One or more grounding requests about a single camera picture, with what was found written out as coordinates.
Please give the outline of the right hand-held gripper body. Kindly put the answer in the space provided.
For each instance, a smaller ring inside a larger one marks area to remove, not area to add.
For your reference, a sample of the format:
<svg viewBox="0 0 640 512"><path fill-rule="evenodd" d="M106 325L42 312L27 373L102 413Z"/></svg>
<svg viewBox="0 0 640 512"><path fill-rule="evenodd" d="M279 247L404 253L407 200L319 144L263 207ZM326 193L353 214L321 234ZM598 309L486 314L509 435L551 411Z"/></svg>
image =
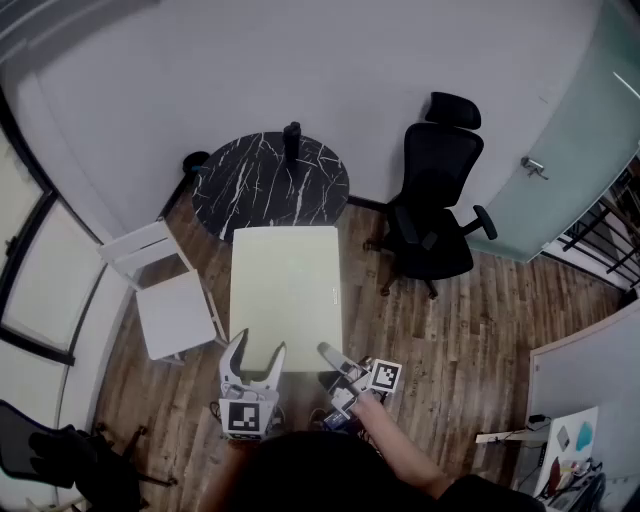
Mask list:
<svg viewBox="0 0 640 512"><path fill-rule="evenodd" d="M362 393L372 391L384 396L393 394L402 371L401 364L369 356L355 363L361 366L360 378L347 389L330 389L334 415L345 421L351 418L350 410Z"/></svg>

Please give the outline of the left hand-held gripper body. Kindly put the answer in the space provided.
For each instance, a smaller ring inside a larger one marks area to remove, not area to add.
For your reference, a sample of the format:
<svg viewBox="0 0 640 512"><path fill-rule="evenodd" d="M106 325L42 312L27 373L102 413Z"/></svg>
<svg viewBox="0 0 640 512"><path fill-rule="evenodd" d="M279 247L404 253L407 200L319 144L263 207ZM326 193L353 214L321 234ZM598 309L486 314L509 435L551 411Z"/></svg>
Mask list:
<svg viewBox="0 0 640 512"><path fill-rule="evenodd" d="M264 440L278 401L279 393L273 389L222 383L219 411L224 435L237 441Z"/></svg>

